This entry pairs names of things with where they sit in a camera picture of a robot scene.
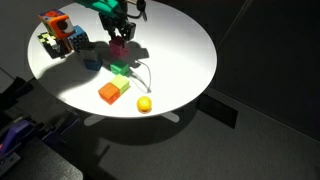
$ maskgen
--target yellow ball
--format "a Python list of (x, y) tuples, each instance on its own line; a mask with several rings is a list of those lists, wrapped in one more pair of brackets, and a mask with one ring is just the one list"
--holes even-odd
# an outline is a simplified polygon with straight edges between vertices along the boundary
[(151, 110), (152, 101), (147, 96), (142, 96), (138, 99), (137, 107), (140, 112), (146, 113)]

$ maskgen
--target green block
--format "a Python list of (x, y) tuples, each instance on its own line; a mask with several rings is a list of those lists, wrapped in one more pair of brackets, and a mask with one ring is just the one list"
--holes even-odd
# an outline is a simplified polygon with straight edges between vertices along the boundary
[(115, 75), (125, 76), (129, 71), (129, 65), (121, 60), (116, 60), (110, 64), (111, 72)]
[(110, 82), (120, 89), (120, 95), (129, 89), (129, 81), (121, 74), (118, 74)]
[(112, 18), (116, 16), (113, 10), (119, 5), (116, 0), (74, 0), (74, 2)]

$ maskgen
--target wire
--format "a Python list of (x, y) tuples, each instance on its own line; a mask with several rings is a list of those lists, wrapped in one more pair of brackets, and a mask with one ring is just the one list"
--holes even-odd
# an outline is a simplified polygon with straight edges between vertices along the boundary
[(140, 12), (138, 16), (133, 16), (130, 14), (126, 14), (126, 15), (127, 15), (127, 17), (132, 18), (132, 19), (139, 19), (141, 17), (142, 13)]
[(143, 80), (143, 78), (141, 78), (141, 76), (139, 76), (139, 74), (136, 73), (136, 71), (132, 67), (129, 67), (131, 72), (132, 72), (132, 75), (134, 76), (134, 78), (138, 79), (142, 83), (142, 85), (144, 85), (147, 88), (147, 93), (150, 93), (151, 92), (151, 89), (150, 89), (150, 87), (151, 87), (151, 71), (150, 71), (150, 68), (149, 68), (149, 66), (147, 64), (145, 64), (145, 63), (143, 63), (143, 62), (141, 62), (139, 60), (136, 60), (136, 62), (138, 62), (140, 64), (143, 64), (143, 65), (145, 65), (147, 67), (147, 69), (149, 71), (149, 85), (146, 84), (146, 82)]
[(9, 76), (12, 80), (15, 79), (11, 74), (9, 74), (9, 73), (8, 73), (6, 70), (4, 70), (2, 67), (0, 67), (0, 70), (1, 70), (3, 73), (5, 73), (7, 76)]
[(133, 1), (133, 0), (126, 0), (127, 3), (131, 3), (133, 5), (137, 5), (137, 1)]
[(226, 39), (229, 37), (229, 34), (231, 33), (231, 31), (234, 29), (234, 27), (236, 26), (236, 24), (240, 21), (241, 17), (247, 12), (248, 8), (251, 6), (253, 0), (246, 0), (243, 3), (243, 6), (241, 7), (241, 9), (239, 10), (237, 16), (234, 18), (233, 22), (231, 23), (230, 27), (228, 28), (226, 34), (223, 36), (220, 44), (218, 45), (217, 51), (220, 52), (220, 48), (222, 46), (222, 44), (224, 43), (224, 41), (226, 41)]

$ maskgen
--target black floor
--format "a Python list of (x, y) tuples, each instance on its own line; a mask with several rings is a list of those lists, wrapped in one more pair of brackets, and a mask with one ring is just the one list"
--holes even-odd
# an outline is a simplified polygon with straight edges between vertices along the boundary
[[(53, 121), (69, 106), (31, 81), (34, 89), (7, 112), (21, 110)], [(196, 109), (162, 117), (82, 121), (65, 134), (62, 156), (93, 179), (319, 179), (320, 144), (214, 90), (206, 92), (238, 111), (235, 128)]]

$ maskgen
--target table top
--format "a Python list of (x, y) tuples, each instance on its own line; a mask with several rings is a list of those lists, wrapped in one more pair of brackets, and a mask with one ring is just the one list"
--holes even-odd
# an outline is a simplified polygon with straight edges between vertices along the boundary
[[(35, 78), (68, 105), (114, 118), (161, 115), (194, 100), (214, 76), (215, 46), (207, 32), (183, 12), (155, 1), (146, 3), (148, 21), (129, 19), (137, 27), (134, 38), (127, 44), (128, 54), (121, 58), (141, 79), (127, 76), (130, 88), (112, 105), (98, 94), (98, 90), (115, 77), (108, 69), (108, 62), (115, 59), (108, 50), (111, 38), (103, 30), (98, 13), (77, 3), (60, 10), (69, 15), (74, 26), (79, 25), (86, 31), (91, 42), (97, 42), (104, 58), (103, 67), (100, 71), (86, 69), (80, 55), (74, 52), (65, 58), (51, 59), (37, 39), (47, 31), (41, 23), (28, 45), (28, 62)], [(134, 15), (138, 11), (128, 5), (128, 13)], [(136, 103), (141, 96), (152, 100), (149, 113), (137, 110)]]

